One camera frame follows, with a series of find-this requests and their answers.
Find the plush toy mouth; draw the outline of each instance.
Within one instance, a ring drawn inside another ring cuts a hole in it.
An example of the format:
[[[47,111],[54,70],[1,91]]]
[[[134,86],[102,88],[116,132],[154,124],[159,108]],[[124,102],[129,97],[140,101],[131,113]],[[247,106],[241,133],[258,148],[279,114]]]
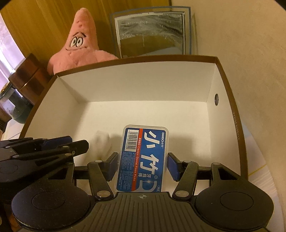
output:
[[[76,50],[80,50],[80,49],[83,49],[83,48],[87,48],[87,47],[81,47],[81,48],[78,48],[78,49],[73,49],[73,50],[69,50],[69,49],[66,49],[67,51],[76,51]]]

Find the white curtain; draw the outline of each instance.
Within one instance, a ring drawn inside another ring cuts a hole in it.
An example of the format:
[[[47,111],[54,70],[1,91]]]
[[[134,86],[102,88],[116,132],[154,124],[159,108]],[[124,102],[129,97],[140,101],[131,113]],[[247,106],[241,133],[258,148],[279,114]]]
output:
[[[0,14],[0,89],[8,82],[8,77],[25,60]]]

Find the blue label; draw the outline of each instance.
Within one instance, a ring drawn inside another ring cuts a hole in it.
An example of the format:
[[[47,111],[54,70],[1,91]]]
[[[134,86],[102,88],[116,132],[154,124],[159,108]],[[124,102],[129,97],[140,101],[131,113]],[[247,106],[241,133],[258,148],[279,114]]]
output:
[[[117,190],[160,192],[166,131],[126,128],[121,151]]]

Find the yellow line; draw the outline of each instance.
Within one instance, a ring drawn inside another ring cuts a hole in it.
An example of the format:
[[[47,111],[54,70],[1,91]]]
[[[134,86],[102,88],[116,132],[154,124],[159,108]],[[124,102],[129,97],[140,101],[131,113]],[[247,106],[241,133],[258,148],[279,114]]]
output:
[[[266,166],[266,164],[264,164],[262,167],[256,169],[255,171],[253,171],[252,173],[249,173],[248,176],[251,176],[252,174],[256,173],[257,171],[259,171],[260,169],[264,168]]]

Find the barcode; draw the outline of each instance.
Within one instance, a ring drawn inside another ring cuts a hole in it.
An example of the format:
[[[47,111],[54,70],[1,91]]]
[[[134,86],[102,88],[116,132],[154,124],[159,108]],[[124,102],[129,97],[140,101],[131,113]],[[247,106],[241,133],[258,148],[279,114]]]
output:
[[[136,152],[137,140],[138,140],[139,130],[128,130],[125,151]]]

